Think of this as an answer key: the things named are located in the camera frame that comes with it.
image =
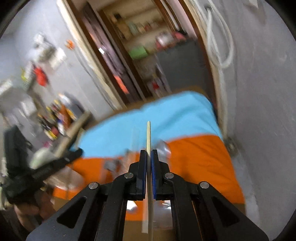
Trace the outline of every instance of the orange cloth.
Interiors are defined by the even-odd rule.
[[[230,202],[244,204],[244,197],[235,178],[230,156],[218,136],[189,137],[174,140],[168,145],[172,152],[169,159],[171,172],[183,177],[187,182],[207,181]],[[102,158],[80,158],[74,162],[73,170],[84,177],[84,187],[94,181],[101,184],[108,183],[112,181],[112,176],[103,169],[104,162],[105,159]],[[69,192],[68,197],[72,198],[80,190]],[[66,192],[55,188],[54,196],[65,199]],[[127,213],[126,220],[142,220],[143,202],[136,204],[137,212]]]

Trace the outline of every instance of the wooden door frame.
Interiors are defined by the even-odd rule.
[[[73,12],[73,15],[74,15],[75,19],[77,20],[77,23],[78,23],[79,27],[81,28],[83,34],[85,35],[87,41],[90,44],[92,50],[94,51],[96,57],[98,58],[99,62],[101,63],[104,71],[106,72],[106,75],[108,76],[108,78],[110,79],[112,85],[114,86],[115,90],[117,91],[117,94],[119,95],[119,97],[121,98],[121,100],[122,100],[122,102],[124,104],[129,104],[130,102],[129,102],[128,98],[126,97],[125,93],[120,88],[119,84],[117,83],[116,79],[114,78],[114,76],[113,76],[111,70],[109,69],[106,61],[104,60],[102,54],[98,50],[98,48],[96,46],[96,43],[92,39],[92,37],[91,37],[90,33],[88,32],[84,22],[82,21],[79,11],[76,9],[76,7],[74,6],[74,3],[71,0],[65,0],[65,1],[68,3],[68,5],[70,7],[70,10]]]
[[[175,19],[175,21],[176,21],[179,29],[183,29],[182,26],[181,26],[181,24],[180,24],[180,22],[179,22],[179,20],[178,20],[178,18],[177,18],[177,16],[176,16],[176,14],[175,14],[175,12],[174,12],[174,10],[170,6],[170,4],[167,2],[167,0],[163,0],[163,1],[164,1],[165,5],[168,7],[168,9],[171,12],[171,14],[173,15],[173,17],[174,17],[174,19]]]
[[[159,11],[161,12],[162,16],[164,17],[164,21],[168,24],[170,30],[176,31],[177,29],[176,29],[170,15],[169,15],[169,13],[165,9],[165,6],[162,4],[162,2],[160,0],[152,0],[152,1],[155,3],[155,5],[159,9]]]

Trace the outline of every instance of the white cable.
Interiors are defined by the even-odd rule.
[[[205,13],[203,12],[202,7],[198,3],[197,0],[191,0],[191,3],[193,7],[197,10],[197,14],[201,20],[202,28],[207,33],[207,54],[211,60],[211,62],[218,68],[225,69],[230,66],[230,64],[233,61],[233,55],[234,55],[234,42],[231,35],[231,32],[229,30],[228,25],[226,24],[224,18],[222,17],[221,13],[218,11],[217,7],[214,5],[212,0],[208,0],[211,8],[207,8],[207,17]],[[225,35],[228,47],[229,47],[229,53],[226,58],[226,60],[221,61],[220,51],[217,46],[217,42],[215,39],[215,36],[213,34],[213,12],[217,15],[220,23],[222,31]]]

